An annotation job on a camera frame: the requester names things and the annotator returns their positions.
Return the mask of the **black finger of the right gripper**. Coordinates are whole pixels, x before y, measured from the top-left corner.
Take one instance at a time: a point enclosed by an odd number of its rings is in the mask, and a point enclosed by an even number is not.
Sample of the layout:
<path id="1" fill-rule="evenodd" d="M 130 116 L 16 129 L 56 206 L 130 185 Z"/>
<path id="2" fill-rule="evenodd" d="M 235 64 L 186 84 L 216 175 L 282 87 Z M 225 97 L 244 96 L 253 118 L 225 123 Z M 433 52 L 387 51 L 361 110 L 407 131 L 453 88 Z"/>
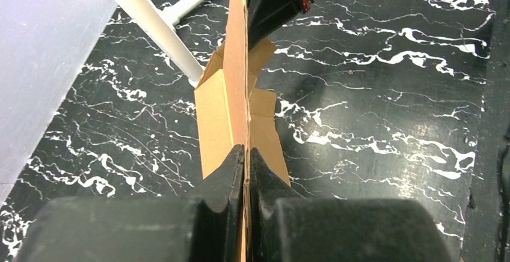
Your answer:
<path id="1" fill-rule="evenodd" d="M 299 13 L 308 12 L 312 3 L 314 0 L 247 0 L 248 49 Z"/>

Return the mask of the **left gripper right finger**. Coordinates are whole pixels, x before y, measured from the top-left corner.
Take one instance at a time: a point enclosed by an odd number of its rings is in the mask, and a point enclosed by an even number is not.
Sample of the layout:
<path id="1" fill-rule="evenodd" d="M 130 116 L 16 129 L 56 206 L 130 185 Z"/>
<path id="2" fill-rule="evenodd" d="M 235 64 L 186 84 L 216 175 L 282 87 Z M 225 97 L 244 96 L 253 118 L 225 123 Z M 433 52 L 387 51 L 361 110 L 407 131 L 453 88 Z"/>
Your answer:
<path id="1" fill-rule="evenodd" d="M 254 261 L 450 261 L 429 212 L 403 199 L 306 198 L 250 151 Z"/>

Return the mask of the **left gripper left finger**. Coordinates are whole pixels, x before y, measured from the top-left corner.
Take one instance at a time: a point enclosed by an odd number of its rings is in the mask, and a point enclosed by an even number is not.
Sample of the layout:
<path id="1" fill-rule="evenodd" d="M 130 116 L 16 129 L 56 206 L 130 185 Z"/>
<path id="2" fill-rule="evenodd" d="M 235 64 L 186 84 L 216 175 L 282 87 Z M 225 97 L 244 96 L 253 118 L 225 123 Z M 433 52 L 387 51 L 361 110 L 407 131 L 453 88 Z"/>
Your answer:
<path id="1" fill-rule="evenodd" d="M 47 203 L 16 261 L 239 261 L 244 147 L 172 198 L 65 197 Z"/>

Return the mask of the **brown cardboard box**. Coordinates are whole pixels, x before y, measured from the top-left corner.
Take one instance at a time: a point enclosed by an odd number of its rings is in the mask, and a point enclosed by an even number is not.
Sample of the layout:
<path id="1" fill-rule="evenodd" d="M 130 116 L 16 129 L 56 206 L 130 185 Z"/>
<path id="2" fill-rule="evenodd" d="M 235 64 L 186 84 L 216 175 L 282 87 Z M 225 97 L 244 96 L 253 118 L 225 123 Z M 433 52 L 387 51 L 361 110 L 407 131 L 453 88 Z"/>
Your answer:
<path id="1" fill-rule="evenodd" d="M 256 87 L 275 46 L 248 47 L 248 0 L 230 0 L 225 42 L 213 53 L 197 88 L 206 213 L 195 261 L 280 261 L 275 201 L 291 190 L 275 126 L 275 92 Z"/>

